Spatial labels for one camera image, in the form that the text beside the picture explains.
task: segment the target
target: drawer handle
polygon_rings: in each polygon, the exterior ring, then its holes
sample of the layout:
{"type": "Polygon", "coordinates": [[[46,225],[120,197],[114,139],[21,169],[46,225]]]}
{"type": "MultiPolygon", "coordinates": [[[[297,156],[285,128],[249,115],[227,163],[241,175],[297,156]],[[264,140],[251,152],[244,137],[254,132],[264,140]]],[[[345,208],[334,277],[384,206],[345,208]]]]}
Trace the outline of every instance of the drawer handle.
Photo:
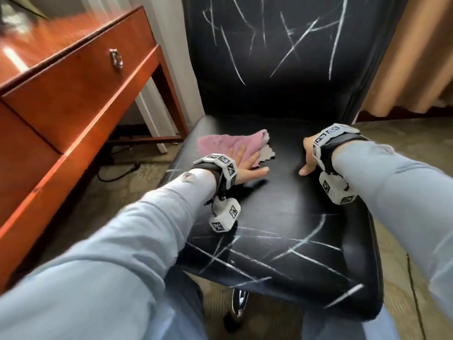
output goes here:
{"type": "Polygon", "coordinates": [[[110,49],[110,56],[112,57],[113,66],[115,68],[121,69],[124,65],[123,58],[121,57],[120,53],[116,49],[110,49]]]}

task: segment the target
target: light blue sleeve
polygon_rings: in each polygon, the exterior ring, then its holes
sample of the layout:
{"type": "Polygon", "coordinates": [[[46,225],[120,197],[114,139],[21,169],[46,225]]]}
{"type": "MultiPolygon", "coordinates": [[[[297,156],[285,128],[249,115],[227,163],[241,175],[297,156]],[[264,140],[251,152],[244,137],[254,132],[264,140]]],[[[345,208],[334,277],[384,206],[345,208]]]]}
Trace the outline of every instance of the light blue sleeve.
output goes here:
{"type": "Polygon", "coordinates": [[[210,172],[191,170],[37,268],[0,298],[0,339],[141,339],[215,188],[210,172]]]}
{"type": "Polygon", "coordinates": [[[352,143],[332,163],[409,253],[453,321],[453,178],[374,142],[352,143]]]}

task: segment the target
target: blue pants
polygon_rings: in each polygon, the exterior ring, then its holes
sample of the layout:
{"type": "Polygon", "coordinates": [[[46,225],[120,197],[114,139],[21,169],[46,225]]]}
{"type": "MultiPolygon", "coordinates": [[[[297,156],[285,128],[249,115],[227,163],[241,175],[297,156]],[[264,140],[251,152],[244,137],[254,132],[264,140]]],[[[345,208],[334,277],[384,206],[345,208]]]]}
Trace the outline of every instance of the blue pants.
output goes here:
{"type": "MultiPolygon", "coordinates": [[[[151,320],[146,340],[207,339],[200,287],[184,272],[172,268],[165,278],[165,295],[151,320]]],[[[303,340],[398,340],[393,318],[385,307],[375,320],[356,322],[323,313],[306,312],[303,340]]]]}

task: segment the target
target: desk drawer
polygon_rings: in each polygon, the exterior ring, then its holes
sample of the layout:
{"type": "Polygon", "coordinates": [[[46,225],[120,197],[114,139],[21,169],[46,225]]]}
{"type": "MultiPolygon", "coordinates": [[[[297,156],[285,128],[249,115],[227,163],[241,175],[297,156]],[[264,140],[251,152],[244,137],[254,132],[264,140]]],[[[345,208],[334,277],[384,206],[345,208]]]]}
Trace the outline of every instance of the desk drawer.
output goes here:
{"type": "Polygon", "coordinates": [[[0,103],[0,227],[60,158],[0,103]]]}
{"type": "Polygon", "coordinates": [[[64,153],[155,46],[139,8],[3,99],[64,153]],[[122,68],[113,66],[110,49],[121,55],[122,68]]]}

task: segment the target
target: black office chair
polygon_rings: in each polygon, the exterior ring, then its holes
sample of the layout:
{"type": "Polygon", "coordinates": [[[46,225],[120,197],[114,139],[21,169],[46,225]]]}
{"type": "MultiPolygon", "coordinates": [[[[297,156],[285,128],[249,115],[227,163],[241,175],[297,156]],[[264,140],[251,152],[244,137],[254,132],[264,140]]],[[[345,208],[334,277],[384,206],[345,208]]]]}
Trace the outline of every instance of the black office chair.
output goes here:
{"type": "MultiPolygon", "coordinates": [[[[315,171],[300,177],[303,138],[351,124],[407,0],[183,0],[192,66],[206,112],[170,166],[188,170],[197,138],[270,134],[267,179],[230,191],[242,211],[217,234],[198,216],[178,265],[236,288],[356,320],[377,316],[382,269],[361,199],[338,206],[315,171]]],[[[161,185],[178,173],[168,172],[161,185]]]]}

